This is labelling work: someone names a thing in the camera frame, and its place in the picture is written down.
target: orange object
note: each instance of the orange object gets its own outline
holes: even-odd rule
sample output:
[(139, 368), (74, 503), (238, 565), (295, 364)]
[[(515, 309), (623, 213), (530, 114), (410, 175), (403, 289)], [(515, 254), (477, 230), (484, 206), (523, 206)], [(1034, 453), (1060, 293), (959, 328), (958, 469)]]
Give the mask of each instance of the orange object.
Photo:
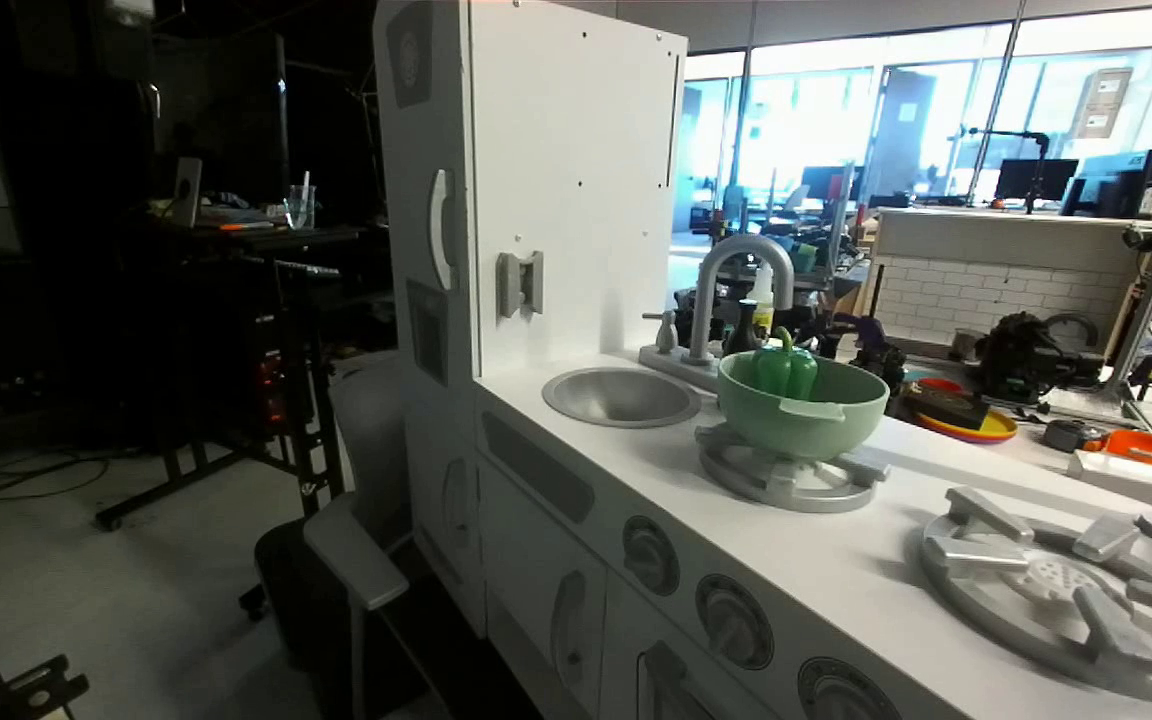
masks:
[(1017, 435), (1017, 421), (1006, 416), (1006, 413), (988, 413), (982, 421), (982, 426), (948, 424), (948, 421), (938, 421), (938, 416), (925, 416), (925, 413), (922, 413), (922, 424), (928, 424), (931, 431), (958, 435), (964, 442), (1006, 442), (1006, 439)]
[(1128, 460), (1152, 465), (1152, 435), (1131, 431), (1131, 426), (1108, 431), (1106, 457), (1128, 457)]

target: gray floor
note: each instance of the gray floor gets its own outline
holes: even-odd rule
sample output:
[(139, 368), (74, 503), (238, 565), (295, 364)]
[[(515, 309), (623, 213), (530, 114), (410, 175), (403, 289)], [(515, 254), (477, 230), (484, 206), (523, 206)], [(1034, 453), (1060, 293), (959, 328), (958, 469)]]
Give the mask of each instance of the gray floor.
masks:
[[(19, 491), (88, 480), (70, 469)], [(251, 545), (301, 517), (295, 489), (238, 465), (122, 533), (93, 513), (161, 480), (161, 460), (116, 460), (93, 489), (0, 503), (0, 671), (65, 653), (93, 690), (88, 720), (301, 720), (307, 680), (288, 667), (274, 620), (248, 625), (238, 595), (257, 583)]]

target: green bowl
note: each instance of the green bowl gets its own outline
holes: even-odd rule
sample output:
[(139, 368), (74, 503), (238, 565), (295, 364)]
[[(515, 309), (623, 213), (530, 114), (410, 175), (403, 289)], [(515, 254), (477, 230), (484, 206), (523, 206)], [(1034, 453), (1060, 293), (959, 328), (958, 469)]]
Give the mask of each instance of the green bowl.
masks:
[(761, 390), (732, 376), (751, 352), (723, 355), (721, 406), (737, 435), (798, 460), (837, 460), (865, 442), (887, 406), (887, 382), (865, 368), (818, 361), (818, 389), (806, 400)]

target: sink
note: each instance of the sink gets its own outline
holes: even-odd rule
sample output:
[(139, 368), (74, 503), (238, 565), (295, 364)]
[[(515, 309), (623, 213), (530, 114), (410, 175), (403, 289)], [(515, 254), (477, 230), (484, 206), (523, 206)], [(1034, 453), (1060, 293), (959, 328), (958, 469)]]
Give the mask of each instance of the sink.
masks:
[(543, 405), (603, 426), (662, 426), (698, 416), (698, 390), (638, 368), (586, 368), (543, 382)]

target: floor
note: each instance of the floor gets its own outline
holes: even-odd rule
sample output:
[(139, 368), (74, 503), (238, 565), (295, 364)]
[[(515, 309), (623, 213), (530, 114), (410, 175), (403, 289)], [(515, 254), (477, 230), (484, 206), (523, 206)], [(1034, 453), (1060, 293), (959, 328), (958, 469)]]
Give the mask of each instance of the floor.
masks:
[(166, 469), (116, 460), (96, 472), (78, 465), (11, 489), (62, 494), (0, 498), (0, 671), (65, 653), (93, 680), (74, 708), (96, 720), (315, 716), (275, 625), (251, 625), (238, 602), (257, 583), (257, 536), (301, 517), (295, 485), (238, 465), (100, 533), (93, 513), (155, 485)]

